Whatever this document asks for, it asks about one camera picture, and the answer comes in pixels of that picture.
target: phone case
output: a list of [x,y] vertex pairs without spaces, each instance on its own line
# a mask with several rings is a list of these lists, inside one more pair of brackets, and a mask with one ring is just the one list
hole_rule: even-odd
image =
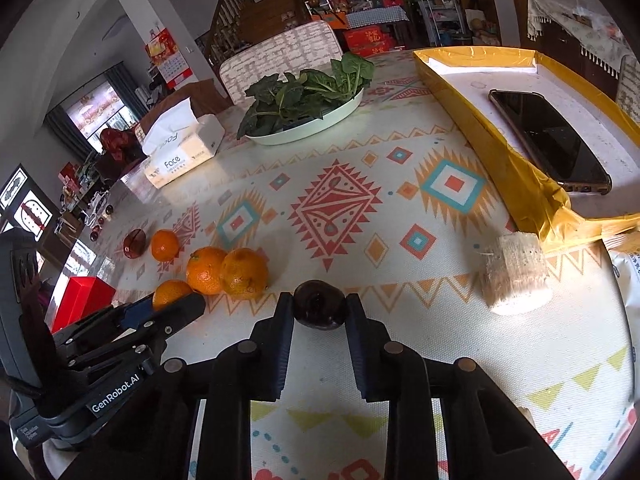
[[[495,97],[494,92],[498,92],[498,91],[499,90],[497,89],[492,89],[489,91],[489,101],[491,101],[495,105],[495,107],[498,108],[498,110],[500,111],[500,114],[509,123],[513,131],[516,133],[516,135],[520,139],[520,142],[522,142],[523,146],[527,150],[527,153],[529,154],[533,164],[539,170],[543,171],[549,177],[553,178],[551,175],[554,173],[554,168],[550,168],[542,162],[542,160],[539,158],[537,153],[538,148],[530,142],[529,137],[526,136],[526,134],[521,130],[521,128],[511,120],[511,117],[509,117],[509,114],[507,113],[507,111],[502,107],[502,105],[500,104],[500,101],[498,101],[498,99],[496,99]],[[521,92],[521,93],[537,95],[539,97],[542,97],[546,101],[545,97],[542,94],[539,94],[537,92]],[[609,173],[604,171],[604,168],[602,168],[602,171],[605,175],[607,175],[606,184],[596,184],[594,182],[563,182],[558,179],[555,179],[555,181],[566,192],[569,192],[569,193],[571,192],[592,193],[593,192],[593,193],[600,193],[602,195],[606,195],[609,191],[611,191],[612,183],[611,183],[611,177],[609,176]]]

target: checkered tablecloth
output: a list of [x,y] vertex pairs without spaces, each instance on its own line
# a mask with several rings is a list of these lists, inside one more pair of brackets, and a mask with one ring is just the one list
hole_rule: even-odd
[[347,14],[349,28],[365,27],[377,23],[408,22],[409,17],[400,6],[385,7],[384,9],[360,10]]

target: plastic bag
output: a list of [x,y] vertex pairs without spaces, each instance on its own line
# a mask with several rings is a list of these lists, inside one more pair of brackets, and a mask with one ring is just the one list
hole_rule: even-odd
[[622,233],[604,240],[613,272],[625,304],[634,360],[634,400],[640,399],[640,367],[636,347],[640,344],[640,232]]

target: white plate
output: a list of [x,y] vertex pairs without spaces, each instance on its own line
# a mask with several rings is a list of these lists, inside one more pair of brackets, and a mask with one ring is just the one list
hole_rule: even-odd
[[356,95],[356,97],[354,97],[348,103],[345,103],[335,110],[332,110],[331,112],[325,114],[322,119],[314,119],[313,121],[309,121],[308,123],[300,124],[300,126],[296,126],[295,128],[284,130],[276,134],[271,134],[263,137],[247,137],[253,142],[264,144],[265,146],[286,144],[287,142],[293,142],[294,140],[300,140],[304,139],[305,137],[310,137],[319,132],[322,132],[323,130],[326,130],[327,128],[330,128],[334,124],[337,124],[341,120],[347,118],[356,110],[358,106],[360,106],[363,95],[364,89],[360,90],[358,95]]

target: curtain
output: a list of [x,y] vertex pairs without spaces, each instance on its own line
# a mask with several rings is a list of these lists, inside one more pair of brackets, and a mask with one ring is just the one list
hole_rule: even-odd
[[124,66],[124,63],[120,62],[112,66],[104,72],[104,76],[125,106],[131,110],[131,113],[133,113],[138,120],[142,119],[147,112],[146,106],[142,104],[142,101],[140,101],[136,95],[138,85],[132,78],[129,70],[127,70],[127,67]]
[[58,105],[47,113],[44,123],[78,160],[86,160],[94,151],[62,106]]

